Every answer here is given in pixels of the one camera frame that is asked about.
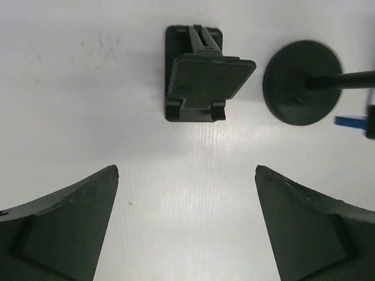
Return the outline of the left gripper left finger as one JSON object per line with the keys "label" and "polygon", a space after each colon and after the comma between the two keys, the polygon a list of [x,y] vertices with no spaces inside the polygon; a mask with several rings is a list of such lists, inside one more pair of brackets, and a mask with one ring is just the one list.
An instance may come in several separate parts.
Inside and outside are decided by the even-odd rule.
{"label": "left gripper left finger", "polygon": [[1,211],[1,280],[93,280],[119,182],[111,165]]}

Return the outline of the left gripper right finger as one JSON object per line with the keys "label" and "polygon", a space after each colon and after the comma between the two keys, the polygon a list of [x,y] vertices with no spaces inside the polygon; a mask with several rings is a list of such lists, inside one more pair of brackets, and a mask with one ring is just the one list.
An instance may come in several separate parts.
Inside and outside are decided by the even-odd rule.
{"label": "left gripper right finger", "polygon": [[281,280],[374,280],[374,212],[257,166],[255,184]]}

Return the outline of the black clamp phone stand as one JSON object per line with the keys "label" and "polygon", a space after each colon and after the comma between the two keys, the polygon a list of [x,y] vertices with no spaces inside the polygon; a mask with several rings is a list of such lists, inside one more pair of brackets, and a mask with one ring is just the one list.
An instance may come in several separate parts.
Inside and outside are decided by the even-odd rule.
{"label": "black clamp phone stand", "polygon": [[314,40],[277,51],[262,81],[265,103],[279,121],[307,126],[324,119],[345,89],[374,88],[374,71],[344,73],[336,53]]}

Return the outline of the blue-edged black phone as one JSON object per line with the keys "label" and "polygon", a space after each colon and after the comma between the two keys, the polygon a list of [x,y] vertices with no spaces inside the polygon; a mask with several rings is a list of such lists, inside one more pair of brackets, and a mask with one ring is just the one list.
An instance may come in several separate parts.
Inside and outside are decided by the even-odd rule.
{"label": "blue-edged black phone", "polygon": [[337,126],[366,130],[367,119],[365,117],[336,116],[334,118],[334,124]]}

